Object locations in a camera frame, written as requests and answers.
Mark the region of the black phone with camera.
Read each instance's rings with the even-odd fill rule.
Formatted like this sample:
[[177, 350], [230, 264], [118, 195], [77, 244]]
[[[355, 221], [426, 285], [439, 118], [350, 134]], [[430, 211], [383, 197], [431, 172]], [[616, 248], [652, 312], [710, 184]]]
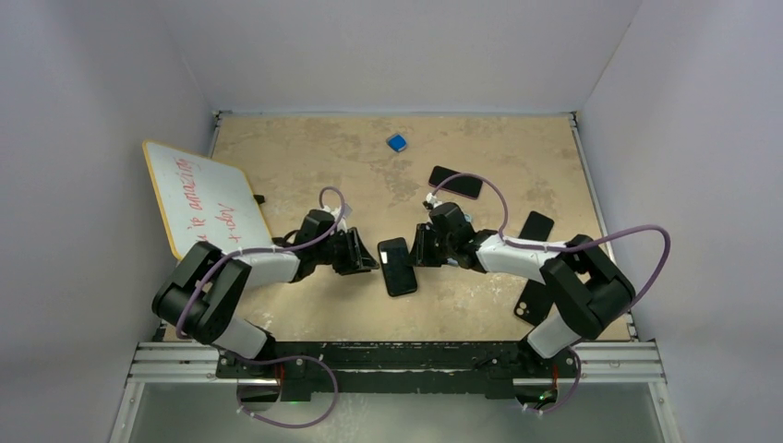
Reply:
[[380, 269], [389, 297], [415, 293], [418, 289], [416, 273], [409, 262], [409, 250], [404, 238], [384, 240], [377, 246]]

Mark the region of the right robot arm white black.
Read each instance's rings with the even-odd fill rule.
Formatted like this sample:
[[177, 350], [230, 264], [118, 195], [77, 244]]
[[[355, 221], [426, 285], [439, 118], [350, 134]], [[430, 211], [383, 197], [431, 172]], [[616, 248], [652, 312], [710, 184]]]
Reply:
[[425, 202], [429, 220], [417, 225], [410, 252], [415, 267], [454, 264], [479, 273], [525, 278], [543, 289], [556, 313], [534, 326], [519, 342], [523, 371], [539, 376], [555, 356], [580, 340], [593, 340], [636, 291], [608, 255], [586, 235], [569, 242], [504, 237], [495, 230], [475, 230], [453, 202]]

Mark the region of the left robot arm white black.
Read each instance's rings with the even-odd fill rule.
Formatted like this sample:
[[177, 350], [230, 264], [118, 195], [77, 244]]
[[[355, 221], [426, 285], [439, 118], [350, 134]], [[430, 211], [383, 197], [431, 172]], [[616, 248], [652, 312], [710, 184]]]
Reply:
[[271, 245], [225, 253], [207, 241], [195, 243], [152, 299], [151, 311], [181, 335], [239, 355], [252, 377], [275, 365], [275, 338], [240, 317], [244, 290], [294, 283], [328, 266], [341, 276], [371, 272], [379, 262], [339, 210], [311, 210], [301, 226]]

